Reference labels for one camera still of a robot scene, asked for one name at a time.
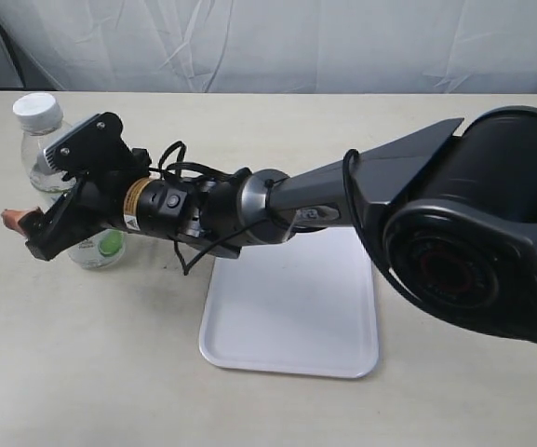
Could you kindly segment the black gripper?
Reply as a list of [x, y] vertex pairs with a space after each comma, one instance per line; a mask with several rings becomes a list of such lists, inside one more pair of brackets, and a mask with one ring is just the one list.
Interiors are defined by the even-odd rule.
[[105, 229], [128, 229], [123, 203], [128, 188], [145, 177], [145, 151], [131, 150], [122, 139], [123, 123], [112, 112], [70, 137], [54, 158], [64, 181], [74, 186], [45, 212], [4, 209], [5, 228], [26, 236], [26, 247], [38, 260], [58, 254]]

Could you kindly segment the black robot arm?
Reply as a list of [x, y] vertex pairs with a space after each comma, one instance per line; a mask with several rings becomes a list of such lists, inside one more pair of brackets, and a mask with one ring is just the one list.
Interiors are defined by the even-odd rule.
[[4, 210], [41, 261], [105, 230], [235, 259], [245, 247], [350, 227], [387, 282], [462, 329], [537, 345], [537, 107], [449, 118], [297, 176], [157, 162], [118, 115], [92, 116], [36, 159], [72, 182], [47, 210]]

